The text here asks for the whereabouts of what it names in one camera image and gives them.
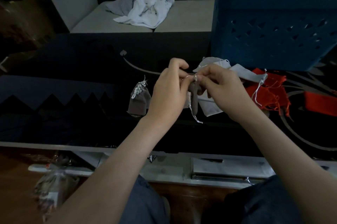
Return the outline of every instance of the black table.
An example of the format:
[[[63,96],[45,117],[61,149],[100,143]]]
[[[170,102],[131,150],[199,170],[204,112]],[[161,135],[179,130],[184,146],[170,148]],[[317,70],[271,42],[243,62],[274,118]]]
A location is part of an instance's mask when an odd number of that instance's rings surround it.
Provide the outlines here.
[[[202,57],[209,56],[209,40],[210,32],[58,35],[39,50],[38,57],[10,74],[110,83],[114,85],[113,96],[97,99],[91,95],[83,102],[74,95],[64,105],[51,95],[36,110],[11,97],[0,105],[0,141],[114,148],[139,120],[126,113],[134,85],[145,75],[152,94],[158,78],[157,74],[142,70],[160,73],[172,57],[178,57],[188,62],[191,71]],[[127,52],[125,56],[120,55],[122,50]],[[306,111],[303,92],[334,95],[333,89],[337,88],[334,53],[331,51],[308,73],[279,72],[288,79],[284,86],[292,103],[290,117],[269,111],[270,119],[301,149],[310,157],[323,160],[337,159],[332,126],[336,117]],[[207,118],[200,111],[197,117],[204,124],[197,124],[190,111],[184,109],[154,150],[262,156],[245,130],[225,113]]]

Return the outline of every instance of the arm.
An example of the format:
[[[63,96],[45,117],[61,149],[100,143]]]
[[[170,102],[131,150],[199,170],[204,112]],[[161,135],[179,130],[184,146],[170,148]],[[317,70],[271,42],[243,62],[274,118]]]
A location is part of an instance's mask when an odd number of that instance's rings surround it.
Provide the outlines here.
[[[181,113],[187,88],[193,77],[179,68],[188,68],[181,59],[172,59],[156,85],[146,116],[114,153],[65,202],[49,224],[118,223],[130,192],[147,157]]]
[[[198,72],[200,85],[250,134],[307,223],[335,223],[337,181],[291,141],[250,99],[236,73],[218,65]]]

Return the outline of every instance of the person's left hand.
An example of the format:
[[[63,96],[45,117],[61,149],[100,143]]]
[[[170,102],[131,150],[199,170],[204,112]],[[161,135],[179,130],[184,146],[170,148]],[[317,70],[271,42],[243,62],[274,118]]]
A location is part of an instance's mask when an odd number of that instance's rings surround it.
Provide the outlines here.
[[[171,128],[183,110],[188,86],[194,79],[193,76],[188,76],[188,73],[180,69],[188,68],[187,62],[183,59],[172,58],[168,66],[154,85],[149,110],[146,114],[151,122],[160,124],[167,130]]]

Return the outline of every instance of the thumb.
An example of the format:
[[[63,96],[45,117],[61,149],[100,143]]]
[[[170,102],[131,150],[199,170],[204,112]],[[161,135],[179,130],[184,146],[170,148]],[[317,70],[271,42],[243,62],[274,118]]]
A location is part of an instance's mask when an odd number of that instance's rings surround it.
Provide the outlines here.
[[[211,81],[210,78],[203,75],[198,75],[197,78],[199,85],[206,89],[209,94],[212,94],[212,92],[214,92],[215,88],[218,86],[216,83]]]
[[[180,93],[186,96],[188,86],[191,84],[191,82],[194,80],[194,76],[187,76],[183,79],[183,81],[180,84]]]

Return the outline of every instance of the hand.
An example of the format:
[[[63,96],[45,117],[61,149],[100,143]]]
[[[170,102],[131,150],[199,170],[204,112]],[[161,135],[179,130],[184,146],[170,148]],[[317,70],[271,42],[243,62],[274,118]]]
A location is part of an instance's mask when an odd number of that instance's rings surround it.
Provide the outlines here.
[[[200,86],[207,90],[217,106],[237,122],[259,110],[247,94],[236,72],[210,64],[197,73]]]
[[[167,130],[171,128],[183,110],[188,86],[194,79],[193,76],[188,76],[188,73],[180,69],[188,68],[184,60],[172,58],[168,66],[154,85],[149,110],[146,114],[151,122],[159,122]]]

